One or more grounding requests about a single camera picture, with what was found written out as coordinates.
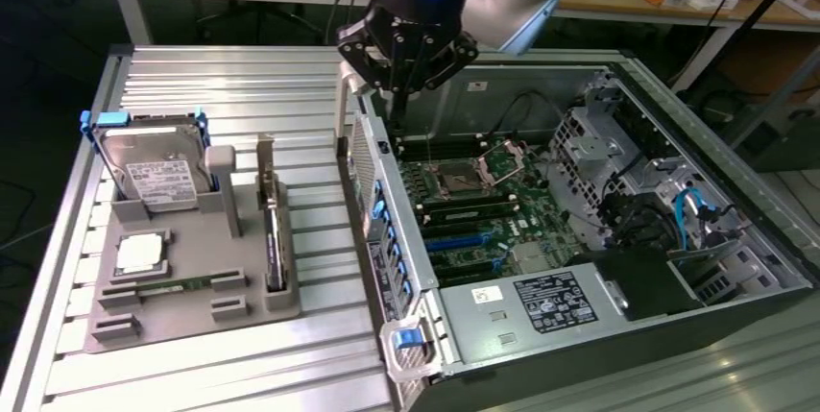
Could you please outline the hard disk in blue carrier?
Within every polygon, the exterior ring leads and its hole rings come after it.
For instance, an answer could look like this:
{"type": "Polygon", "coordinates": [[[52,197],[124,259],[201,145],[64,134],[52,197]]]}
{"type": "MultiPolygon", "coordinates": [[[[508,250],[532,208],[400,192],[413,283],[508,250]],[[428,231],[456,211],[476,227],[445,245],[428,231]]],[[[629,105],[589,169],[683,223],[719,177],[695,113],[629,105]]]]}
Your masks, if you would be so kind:
{"type": "Polygon", "coordinates": [[[211,146],[207,114],[133,114],[85,110],[80,132],[101,155],[119,197],[160,213],[197,207],[197,196],[215,190],[205,168],[211,146]]]}

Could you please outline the graphics card with metal bracket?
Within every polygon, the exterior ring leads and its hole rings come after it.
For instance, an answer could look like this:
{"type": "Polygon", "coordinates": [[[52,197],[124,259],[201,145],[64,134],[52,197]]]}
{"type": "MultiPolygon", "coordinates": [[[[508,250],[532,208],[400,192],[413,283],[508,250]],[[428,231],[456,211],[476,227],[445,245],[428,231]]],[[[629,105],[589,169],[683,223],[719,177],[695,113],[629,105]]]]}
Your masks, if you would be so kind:
{"type": "Polygon", "coordinates": [[[267,274],[265,286],[268,292],[281,292],[289,287],[291,265],[288,248],[284,242],[284,224],[281,211],[284,200],[280,196],[279,177],[273,160],[275,139],[260,133],[256,142],[257,160],[257,203],[263,212],[265,231],[267,274]]]}

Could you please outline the grey parts rack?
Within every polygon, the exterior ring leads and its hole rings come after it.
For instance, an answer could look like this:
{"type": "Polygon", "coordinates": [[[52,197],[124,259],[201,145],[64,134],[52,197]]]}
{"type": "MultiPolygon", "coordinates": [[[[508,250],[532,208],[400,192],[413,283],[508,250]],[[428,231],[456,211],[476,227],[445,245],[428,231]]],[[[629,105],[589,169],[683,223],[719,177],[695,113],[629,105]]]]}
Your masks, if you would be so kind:
{"type": "Polygon", "coordinates": [[[191,210],[151,213],[140,201],[112,202],[87,315],[85,352],[136,348],[300,314],[288,188],[280,180],[279,189],[291,265],[289,287],[281,292],[268,292],[265,286],[268,257],[257,183],[233,187],[231,194],[201,195],[197,208],[191,210]],[[148,233],[164,238],[160,266],[116,275],[120,240],[148,233]],[[212,287],[149,297],[136,293],[143,282],[196,277],[209,277],[212,287]]]}

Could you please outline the open black PC case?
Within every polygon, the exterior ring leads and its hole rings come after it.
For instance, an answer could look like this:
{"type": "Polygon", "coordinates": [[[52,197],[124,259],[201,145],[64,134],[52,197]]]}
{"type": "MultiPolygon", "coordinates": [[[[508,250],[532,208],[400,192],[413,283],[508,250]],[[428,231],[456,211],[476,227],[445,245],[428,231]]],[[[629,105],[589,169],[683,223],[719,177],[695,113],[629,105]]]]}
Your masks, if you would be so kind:
{"type": "Polygon", "coordinates": [[[793,213],[699,116],[635,59],[607,51],[489,56],[412,95],[391,96],[345,69],[339,110],[344,197],[388,390],[401,412],[457,412],[697,350],[820,292],[820,230],[793,213]],[[567,210],[592,264],[631,323],[609,336],[505,362],[467,364],[411,210],[395,144],[509,137],[549,165],[571,108],[601,107],[639,148],[609,177],[599,222],[567,210]],[[420,328],[421,347],[391,334],[420,328]]]}

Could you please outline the metal socket cover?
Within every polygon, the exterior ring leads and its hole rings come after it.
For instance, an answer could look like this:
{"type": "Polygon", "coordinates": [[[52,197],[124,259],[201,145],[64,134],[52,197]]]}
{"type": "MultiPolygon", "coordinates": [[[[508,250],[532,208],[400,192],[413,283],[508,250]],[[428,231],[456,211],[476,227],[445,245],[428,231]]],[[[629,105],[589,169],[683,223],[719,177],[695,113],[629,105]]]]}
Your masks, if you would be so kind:
{"type": "Polygon", "coordinates": [[[495,187],[524,173],[524,151],[511,139],[505,139],[477,157],[476,167],[484,184],[495,187]]]}

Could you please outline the blue expansion slot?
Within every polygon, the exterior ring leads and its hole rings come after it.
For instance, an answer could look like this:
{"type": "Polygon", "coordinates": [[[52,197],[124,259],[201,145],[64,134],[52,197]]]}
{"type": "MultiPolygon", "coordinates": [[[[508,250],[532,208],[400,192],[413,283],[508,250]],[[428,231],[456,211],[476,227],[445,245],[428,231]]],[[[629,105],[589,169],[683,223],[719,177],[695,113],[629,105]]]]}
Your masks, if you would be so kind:
{"type": "Polygon", "coordinates": [[[425,243],[425,250],[428,253],[437,253],[459,249],[476,248],[479,246],[483,246],[491,238],[492,234],[484,232],[457,237],[449,237],[447,239],[435,239],[425,243]]]}

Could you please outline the silver chipset heatsink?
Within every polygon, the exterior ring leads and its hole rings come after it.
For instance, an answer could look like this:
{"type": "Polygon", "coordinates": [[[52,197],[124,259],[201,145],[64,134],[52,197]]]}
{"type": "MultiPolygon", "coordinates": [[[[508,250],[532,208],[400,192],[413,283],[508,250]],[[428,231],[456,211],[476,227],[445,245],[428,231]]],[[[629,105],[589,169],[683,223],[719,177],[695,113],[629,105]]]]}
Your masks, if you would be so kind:
{"type": "Polygon", "coordinates": [[[511,248],[511,254],[520,274],[531,274],[549,269],[545,252],[539,242],[516,244],[511,248]]]}

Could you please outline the dark grey box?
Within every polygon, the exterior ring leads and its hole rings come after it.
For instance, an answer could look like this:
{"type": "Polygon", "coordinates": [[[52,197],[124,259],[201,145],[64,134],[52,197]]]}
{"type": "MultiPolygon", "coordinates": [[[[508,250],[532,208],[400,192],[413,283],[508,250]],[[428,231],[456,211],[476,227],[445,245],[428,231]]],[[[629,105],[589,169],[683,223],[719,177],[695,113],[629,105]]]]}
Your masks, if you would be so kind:
{"type": "Polygon", "coordinates": [[[759,173],[820,170],[820,107],[773,111],[736,152],[759,173]]]}

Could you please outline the black chair base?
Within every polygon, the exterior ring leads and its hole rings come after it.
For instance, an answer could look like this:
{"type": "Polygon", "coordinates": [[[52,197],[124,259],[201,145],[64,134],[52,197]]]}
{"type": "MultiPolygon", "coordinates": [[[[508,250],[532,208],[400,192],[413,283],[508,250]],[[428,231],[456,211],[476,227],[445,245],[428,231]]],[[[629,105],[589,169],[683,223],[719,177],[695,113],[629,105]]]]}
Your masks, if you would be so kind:
{"type": "Polygon", "coordinates": [[[252,45],[264,45],[264,28],[269,21],[283,25],[287,36],[303,35],[311,40],[311,45],[325,43],[324,32],[308,20],[308,5],[305,3],[281,3],[263,1],[228,0],[220,12],[207,13],[205,0],[191,0],[193,13],[193,35],[200,43],[213,42],[213,28],[219,26],[236,27],[241,21],[252,21],[252,45]]]}

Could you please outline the grey power supply unit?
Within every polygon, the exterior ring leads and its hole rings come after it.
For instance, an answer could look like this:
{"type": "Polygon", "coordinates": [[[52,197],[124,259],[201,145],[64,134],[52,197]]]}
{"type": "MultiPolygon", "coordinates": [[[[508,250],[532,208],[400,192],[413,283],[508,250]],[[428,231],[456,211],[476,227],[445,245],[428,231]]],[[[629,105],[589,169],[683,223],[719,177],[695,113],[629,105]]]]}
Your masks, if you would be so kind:
{"type": "Polygon", "coordinates": [[[449,287],[441,298],[467,364],[555,351],[631,326],[592,264],[449,287]]]}

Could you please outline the metal disk bay cage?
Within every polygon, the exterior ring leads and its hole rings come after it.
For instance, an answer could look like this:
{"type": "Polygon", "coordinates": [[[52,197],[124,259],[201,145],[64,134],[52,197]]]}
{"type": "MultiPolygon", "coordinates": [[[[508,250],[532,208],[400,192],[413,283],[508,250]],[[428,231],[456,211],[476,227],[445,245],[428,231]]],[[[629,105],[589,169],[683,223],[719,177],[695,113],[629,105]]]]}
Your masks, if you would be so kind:
{"type": "Polygon", "coordinates": [[[547,179],[559,206],[599,222],[604,196],[624,191],[605,182],[633,160],[639,148],[601,107],[571,108],[548,143],[547,179]]]}

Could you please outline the green RAM stick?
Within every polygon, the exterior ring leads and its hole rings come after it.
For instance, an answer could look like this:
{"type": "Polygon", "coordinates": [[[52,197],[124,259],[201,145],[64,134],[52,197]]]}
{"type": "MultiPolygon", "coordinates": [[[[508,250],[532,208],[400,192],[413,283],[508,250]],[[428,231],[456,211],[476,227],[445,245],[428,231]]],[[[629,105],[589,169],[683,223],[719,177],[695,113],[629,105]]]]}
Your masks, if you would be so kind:
{"type": "Polygon", "coordinates": [[[157,282],[143,282],[136,286],[136,293],[140,297],[149,297],[179,292],[191,292],[212,287],[209,277],[196,277],[187,279],[172,279],[157,282]]]}

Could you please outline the CPU socket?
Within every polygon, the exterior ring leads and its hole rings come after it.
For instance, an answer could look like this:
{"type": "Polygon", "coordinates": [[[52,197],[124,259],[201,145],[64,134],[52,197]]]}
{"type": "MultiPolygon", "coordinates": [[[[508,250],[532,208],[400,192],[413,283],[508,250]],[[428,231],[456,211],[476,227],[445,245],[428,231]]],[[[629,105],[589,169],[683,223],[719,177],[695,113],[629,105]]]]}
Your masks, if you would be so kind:
{"type": "Polygon", "coordinates": [[[435,167],[435,176],[440,192],[445,195],[483,189],[481,179],[468,162],[439,164],[435,167]]]}

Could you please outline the silver CPU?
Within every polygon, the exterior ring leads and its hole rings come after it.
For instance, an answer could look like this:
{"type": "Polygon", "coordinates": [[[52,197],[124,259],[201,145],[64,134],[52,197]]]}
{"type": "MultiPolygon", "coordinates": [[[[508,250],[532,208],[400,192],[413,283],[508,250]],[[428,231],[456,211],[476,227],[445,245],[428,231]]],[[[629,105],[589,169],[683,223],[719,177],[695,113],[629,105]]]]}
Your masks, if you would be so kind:
{"type": "Polygon", "coordinates": [[[131,235],[120,240],[115,258],[115,274],[155,270],[163,260],[164,238],[156,233],[131,235]]]}

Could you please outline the green motherboard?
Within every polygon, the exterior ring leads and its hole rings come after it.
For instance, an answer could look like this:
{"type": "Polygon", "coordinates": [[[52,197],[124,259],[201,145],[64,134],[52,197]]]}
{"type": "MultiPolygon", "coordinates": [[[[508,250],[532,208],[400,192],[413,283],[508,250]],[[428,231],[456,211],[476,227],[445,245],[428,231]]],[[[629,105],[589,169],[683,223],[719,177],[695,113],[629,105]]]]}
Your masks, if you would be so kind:
{"type": "Polygon", "coordinates": [[[469,140],[407,141],[395,144],[399,171],[409,196],[411,210],[424,242],[477,233],[491,233],[489,241],[476,248],[428,253],[441,287],[507,278],[520,274],[511,248],[520,243],[539,242],[549,269],[563,267],[568,260],[585,252],[580,232],[571,222],[575,216],[563,209],[551,192],[545,175],[547,160],[527,143],[509,138],[488,138],[477,134],[469,140]],[[525,155],[524,173],[491,187],[445,195],[440,192],[435,167],[448,162],[468,162],[477,173],[477,157],[503,140],[511,139],[525,155]],[[465,206],[484,203],[519,203],[516,214],[480,222],[424,227],[420,214],[429,206],[465,206]]]}

